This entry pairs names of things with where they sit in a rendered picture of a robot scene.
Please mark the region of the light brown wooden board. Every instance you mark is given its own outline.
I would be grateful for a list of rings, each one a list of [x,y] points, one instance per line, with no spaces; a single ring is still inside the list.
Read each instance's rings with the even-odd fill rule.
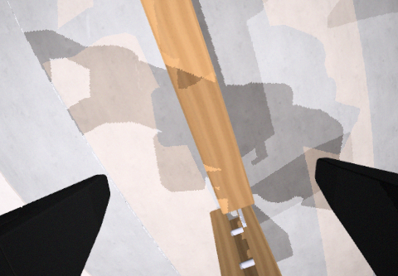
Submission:
[[[222,214],[255,203],[192,0],[140,0]]]

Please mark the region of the brown wooden post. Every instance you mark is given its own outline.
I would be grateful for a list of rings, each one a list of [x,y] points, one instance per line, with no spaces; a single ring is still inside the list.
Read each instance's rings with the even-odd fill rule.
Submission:
[[[239,213],[233,220],[221,209],[209,213],[221,276],[282,276],[252,206],[240,210],[245,227]]]

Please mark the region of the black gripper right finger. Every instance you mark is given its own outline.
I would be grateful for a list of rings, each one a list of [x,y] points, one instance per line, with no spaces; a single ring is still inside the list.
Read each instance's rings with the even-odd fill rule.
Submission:
[[[376,276],[398,276],[398,173],[318,157],[315,181]]]

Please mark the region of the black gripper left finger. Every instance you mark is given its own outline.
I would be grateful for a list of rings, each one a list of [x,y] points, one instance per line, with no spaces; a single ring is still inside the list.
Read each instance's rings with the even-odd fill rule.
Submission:
[[[0,276],[81,276],[109,198],[96,174],[0,215]]]

